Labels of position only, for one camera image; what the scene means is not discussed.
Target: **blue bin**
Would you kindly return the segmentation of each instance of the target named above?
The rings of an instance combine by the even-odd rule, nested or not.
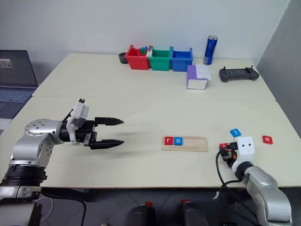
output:
[[[188,52],[171,50],[171,66],[174,72],[187,72],[187,66],[192,65],[192,48]]]

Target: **laptop screen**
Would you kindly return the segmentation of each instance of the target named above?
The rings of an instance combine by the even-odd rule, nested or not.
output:
[[[0,87],[38,87],[26,50],[0,50]]]

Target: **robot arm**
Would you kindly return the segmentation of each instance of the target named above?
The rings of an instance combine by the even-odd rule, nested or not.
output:
[[[271,175],[253,165],[253,139],[234,139],[233,143],[220,145],[220,151],[235,176],[243,179],[247,192],[255,202],[258,223],[261,226],[291,226],[292,209],[287,196],[279,190]]]
[[[71,142],[83,143],[91,149],[118,146],[123,141],[96,141],[94,128],[99,124],[118,125],[115,118],[95,118],[88,121],[89,108],[80,99],[63,121],[38,119],[28,123],[24,135],[13,148],[8,170],[0,184],[0,225],[40,225],[41,206],[34,203],[39,198],[40,184],[47,179],[45,168],[54,145]]]

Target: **plastic storage bin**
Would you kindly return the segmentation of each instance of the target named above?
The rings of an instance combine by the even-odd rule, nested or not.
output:
[[[150,67],[154,71],[169,71],[171,68],[170,58],[171,50],[173,47],[170,47],[169,50],[157,50],[153,46],[149,47],[149,52],[147,56],[150,60]]]
[[[192,48],[188,52],[171,51],[171,64],[174,72],[186,72],[187,66],[192,65]]]
[[[149,69],[150,63],[146,56],[148,50],[146,50],[145,54],[141,54],[140,49],[134,48],[133,45],[130,45],[130,48],[128,48],[126,54],[126,59],[131,69],[139,69],[139,70]]]

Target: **laptop keyboard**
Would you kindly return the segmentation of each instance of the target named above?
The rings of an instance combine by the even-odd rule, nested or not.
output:
[[[0,101],[2,102],[15,102],[15,103],[24,103],[31,95],[34,90],[23,91],[23,90],[0,90]]]

